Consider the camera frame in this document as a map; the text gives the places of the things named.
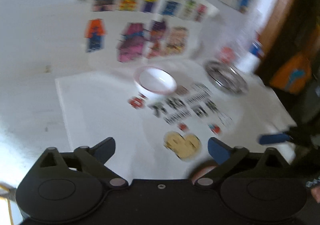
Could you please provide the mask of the person's right hand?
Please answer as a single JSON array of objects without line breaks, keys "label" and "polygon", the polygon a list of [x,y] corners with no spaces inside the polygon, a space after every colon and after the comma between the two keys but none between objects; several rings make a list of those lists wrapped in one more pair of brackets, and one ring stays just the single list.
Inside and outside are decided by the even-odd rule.
[{"label": "person's right hand", "polygon": [[311,194],[317,203],[320,203],[320,179],[315,179],[312,182]]}]

